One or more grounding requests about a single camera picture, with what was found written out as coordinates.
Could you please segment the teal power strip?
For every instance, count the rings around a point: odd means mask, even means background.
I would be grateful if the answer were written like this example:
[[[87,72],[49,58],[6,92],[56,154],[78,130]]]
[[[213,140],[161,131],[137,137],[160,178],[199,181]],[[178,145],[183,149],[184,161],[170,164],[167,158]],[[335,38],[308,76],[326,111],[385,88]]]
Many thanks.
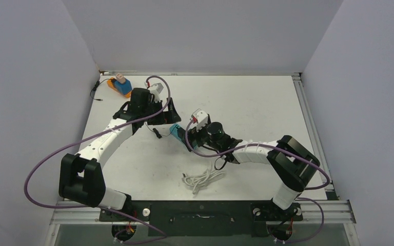
[[[186,129],[181,127],[179,124],[173,124],[170,127],[170,133],[173,137],[175,137],[179,142],[181,142],[183,145],[186,145],[185,141],[185,133]]]

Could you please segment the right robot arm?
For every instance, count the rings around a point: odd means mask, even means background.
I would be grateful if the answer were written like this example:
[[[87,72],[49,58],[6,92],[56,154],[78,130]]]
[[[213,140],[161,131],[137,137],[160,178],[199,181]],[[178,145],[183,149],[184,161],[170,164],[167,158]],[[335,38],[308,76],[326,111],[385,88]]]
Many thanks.
[[[207,146],[225,162],[271,165],[282,182],[269,206],[275,219],[289,214],[291,204],[308,189],[307,185],[320,170],[318,159],[292,136],[284,135],[273,142],[236,139],[225,133],[220,122],[211,121],[204,111],[191,116],[181,137],[189,151]]]

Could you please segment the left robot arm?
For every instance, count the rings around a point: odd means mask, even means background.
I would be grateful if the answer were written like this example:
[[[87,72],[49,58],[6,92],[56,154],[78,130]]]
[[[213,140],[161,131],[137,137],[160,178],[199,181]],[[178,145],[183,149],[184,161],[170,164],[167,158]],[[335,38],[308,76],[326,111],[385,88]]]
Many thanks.
[[[173,100],[165,105],[158,89],[134,89],[130,101],[114,113],[105,128],[76,154],[66,154],[61,161],[58,193],[88,207],[111,208],[119,220],[132,215],[131,196],[106,186],[103,167],[118,147],[144,124],[169,125],[181,121]]]

